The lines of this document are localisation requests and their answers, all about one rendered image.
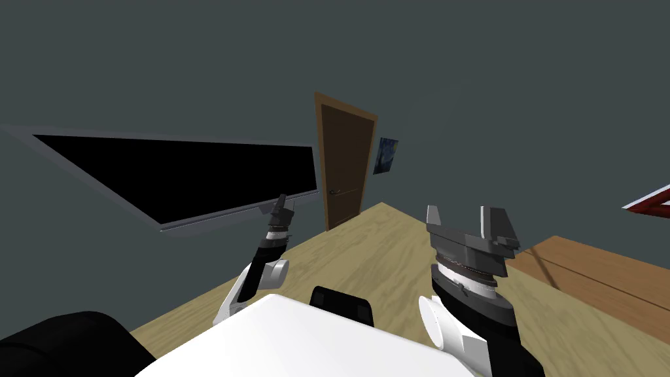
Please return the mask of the brown wooden table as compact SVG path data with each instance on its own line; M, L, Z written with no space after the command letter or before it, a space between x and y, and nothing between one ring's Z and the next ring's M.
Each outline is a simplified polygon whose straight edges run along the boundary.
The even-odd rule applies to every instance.
M670 270L559 236L507 266L670 345Z

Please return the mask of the brown door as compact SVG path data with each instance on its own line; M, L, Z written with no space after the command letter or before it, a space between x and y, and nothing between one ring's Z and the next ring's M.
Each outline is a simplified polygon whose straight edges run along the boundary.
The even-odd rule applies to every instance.
M360 213L374 122L325 104L321 117L328 227L335 228Z

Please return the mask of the blue picture on wall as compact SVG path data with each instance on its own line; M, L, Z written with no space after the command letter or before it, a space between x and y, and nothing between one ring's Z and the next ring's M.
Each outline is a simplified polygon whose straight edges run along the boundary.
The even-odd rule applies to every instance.
M373 169L374 175L390 171L397 147L398 140L385 137L380 138L378 155L376 155Z

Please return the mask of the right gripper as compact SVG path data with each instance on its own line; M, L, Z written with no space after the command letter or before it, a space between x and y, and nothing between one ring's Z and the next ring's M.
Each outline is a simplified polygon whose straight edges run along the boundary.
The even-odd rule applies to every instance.
M506 277L506 259L520 248L517 234L504 208L480 207L481 237L442 226L438 207L427 206L427 232L431 247L441 257L482 275Z

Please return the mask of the red and white furniture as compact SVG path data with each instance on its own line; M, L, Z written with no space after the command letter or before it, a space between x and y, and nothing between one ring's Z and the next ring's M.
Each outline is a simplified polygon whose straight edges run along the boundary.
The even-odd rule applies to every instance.
M670 219L670 184L627 204L623 209L632 213Z

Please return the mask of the dark window with grey frame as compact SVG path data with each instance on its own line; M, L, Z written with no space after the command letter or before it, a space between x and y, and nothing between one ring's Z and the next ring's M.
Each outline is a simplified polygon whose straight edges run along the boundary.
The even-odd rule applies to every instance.
M316 199L303 143L0 125L159 232L186 237Z

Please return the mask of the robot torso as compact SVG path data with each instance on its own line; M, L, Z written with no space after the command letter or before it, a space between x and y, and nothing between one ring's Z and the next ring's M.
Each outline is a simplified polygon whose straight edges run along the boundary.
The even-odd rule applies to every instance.
M444 352L270 294L136 377L474 377Z

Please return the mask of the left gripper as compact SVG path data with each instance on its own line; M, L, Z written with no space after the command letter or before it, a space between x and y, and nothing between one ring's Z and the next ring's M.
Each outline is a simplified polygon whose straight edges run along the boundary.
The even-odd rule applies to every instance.
M272 209L269 221L270 230L288 230L294 217L294 211L285 208L286 194L281 194Z

